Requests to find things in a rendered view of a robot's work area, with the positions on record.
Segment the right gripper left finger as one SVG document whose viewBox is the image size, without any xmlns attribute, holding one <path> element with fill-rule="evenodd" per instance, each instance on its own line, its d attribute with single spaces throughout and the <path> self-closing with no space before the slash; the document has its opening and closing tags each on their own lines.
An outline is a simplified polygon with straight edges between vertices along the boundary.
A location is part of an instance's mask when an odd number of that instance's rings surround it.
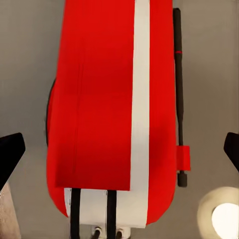
<svg viewBox="0 0 239 239">
<path fill-rule="evenodd" d="M 25 152 L 20 132 L 0 138 L 0 191 Z"/>
</svg>

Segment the radio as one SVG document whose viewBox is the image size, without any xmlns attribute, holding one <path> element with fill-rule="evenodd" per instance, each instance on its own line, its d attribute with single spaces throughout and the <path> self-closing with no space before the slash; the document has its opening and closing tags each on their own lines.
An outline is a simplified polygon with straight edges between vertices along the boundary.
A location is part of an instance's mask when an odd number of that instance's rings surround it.
<svg viewBox="0 0 239 239">
<path fill-rule="evenodd" d="M 176 114 L 179 145 L 176 145 Z M 187 187 L 181 10 L 172 0 L 65 0 L 46 109 L 49 195 L 92 239 L 131 239 Z"/>
</svg>

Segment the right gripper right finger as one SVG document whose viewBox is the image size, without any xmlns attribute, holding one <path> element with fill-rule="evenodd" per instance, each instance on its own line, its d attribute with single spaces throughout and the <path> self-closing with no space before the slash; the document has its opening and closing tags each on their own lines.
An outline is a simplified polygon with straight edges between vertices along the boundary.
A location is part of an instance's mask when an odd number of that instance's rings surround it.
<svg viewBox="0 0 239 239">
<path fill-rule="evenodd" d="M 224 151 L 239 172 L 239 134 L 232 132 L 227 134 Z"/>
</svg>

